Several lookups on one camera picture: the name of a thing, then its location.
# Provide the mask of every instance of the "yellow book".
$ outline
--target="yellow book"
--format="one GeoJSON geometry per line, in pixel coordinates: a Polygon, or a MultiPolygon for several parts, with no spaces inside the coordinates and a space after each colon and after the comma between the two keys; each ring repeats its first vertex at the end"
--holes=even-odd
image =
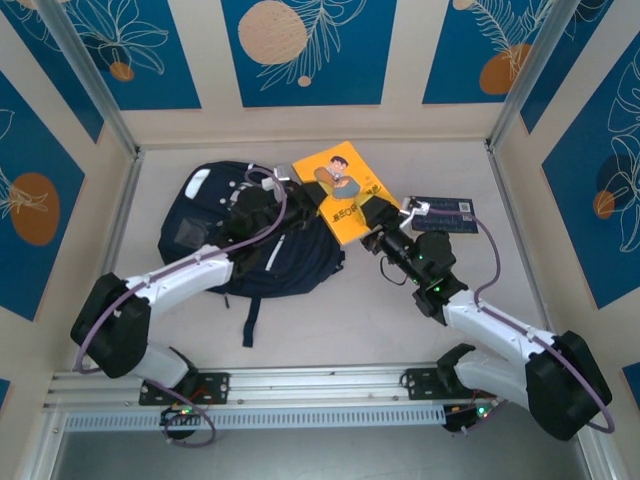
{"type": "Polygon", "coordinates": [[[400,205],[350,142],[303,158],[293,168],[304,183],[319,182],[327,193],[320,214],[341,245],[369,232],[358,205],[377,195],[400,205]]]}

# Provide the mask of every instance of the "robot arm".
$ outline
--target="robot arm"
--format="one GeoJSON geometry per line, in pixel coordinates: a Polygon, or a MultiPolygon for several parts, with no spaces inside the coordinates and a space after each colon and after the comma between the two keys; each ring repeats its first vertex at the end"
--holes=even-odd
{"type": "MultiPolygon", "coordinates": [[[[205,245],[187,258],[142,276],[126,280],[113,274],[101,277],[72,329],[73,340],[78,345],[90,342],[87,353],[109,377],[138,375],[188,397],[197,369],[176,350],[149,344],[149,323],[192,295],[223,285],[250,269],[260,242],[230,247],[240,247],[247,238],[272,225],[281,207],[281,222],[271,235],[305,227],[316,215],[324,192],[317,184],[286,185],[286,197],[280,203],[266,202],[259,187],[243,191],[223,234],[212,242],[215,245],[205,245]],[[121,305],[107,315],[116,300],[121,305]],[[98,319],[104,321],[102,326],[96,325],[98,319]]],[[[363,245],[374,254],[384,251],[413,280],[417,285],[413,297],[420,311],[476,338],[502,357],[459,345],[438,362],[439,381],[449,391],[491,392],[529,410],[554,437],[571,438],[598,413],[598,405],[575,376],[532,341],[536,338],[562,351],[599,398],[606,404],[611,401],[606,382],[578,335],[567,332],[558,337],[478,303],[474,293],[451,273],[456,259],[446,233],[427,232],[415,241],[404,233],[405,217],[426,215],[428,205],[405,204],[403,211],[398,211],[374,196],[361,208],[372,229],[363,245]]]]}

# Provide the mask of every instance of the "white floor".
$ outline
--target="white floor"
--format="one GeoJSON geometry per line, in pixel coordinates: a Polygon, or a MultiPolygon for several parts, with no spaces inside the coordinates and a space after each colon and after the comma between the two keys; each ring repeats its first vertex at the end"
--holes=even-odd
{"type": "MultiPolygon", "coordinates": [[[[235,144],[146,153],[116,274],[137,275],[162,266],[160,226],[187,176],[198,165],[243,160],[288,163],[336,142],[235,144]]],[[[477,216],[495,235],[503,259],[500,282],[484,296],[502,310],[541,325],[507,216],[480,142],[354,142],[399,200],[407,195],[472,198],[477,216]]],[[[495,261],[482,234],[453,237],[454,272],[471,288],[491,278],[495,261]]],[[[345,269],[308,295],[264,300],[255,346],[242,347],[249,301],[203,292],[152,326],[153,341],[170,344],[201,368],[405,363],[437,360],[465,340],[422,316],[413,285],[397,287],[379,273],[378,258],[355,242],[345,269]]],[[[390,275],[401,277],[399,271],[390,275]]]]}

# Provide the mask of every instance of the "navy blue backpack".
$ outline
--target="navy blue backpack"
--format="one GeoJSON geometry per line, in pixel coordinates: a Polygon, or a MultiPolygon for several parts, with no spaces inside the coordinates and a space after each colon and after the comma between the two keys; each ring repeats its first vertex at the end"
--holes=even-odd
{"type": "MultiPolygon", "coordinates": [[[[249,187],[244,174],[253,164],[216,162],[198,167],[187,179],[162,225],[158,250],[165,264],[192,254],[218,234],[240,192],[249,187]]],[[[260,175],[252,175],[259,180],[260,175]]],[[[258,262],[244,276],[212,288],[252,299],[243,346],[253,346],[253,329],[263,298],[308,293],[342,270],[344,252],[322,220],[309,228],[273,238],[260,249],[258,262]]]]}

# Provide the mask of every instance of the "black cable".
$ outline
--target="black cable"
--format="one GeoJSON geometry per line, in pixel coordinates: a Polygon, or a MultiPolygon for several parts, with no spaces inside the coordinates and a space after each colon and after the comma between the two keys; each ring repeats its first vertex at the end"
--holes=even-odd
{"type": "Polygon", "coordinates": [[[382,274],[382,276],[388,281],[393,283],[394,285],[398,285],[399,287],[401,287],[402,285],[404,285],[407,282],[407,278],[409,278],[409,275],[405,275],[404,280],[402,282],[396,282],[395,280],[390,279],[389,277],[387,277],[387,275],[384,273],[384,266],[382,265],[382,261],[384,259],[387,259],[387,264],[391,265],[391,263],[389,262],[389,257],[387,255],[385,255],[384,257],[380,257],[380,273],[382,274]]]}

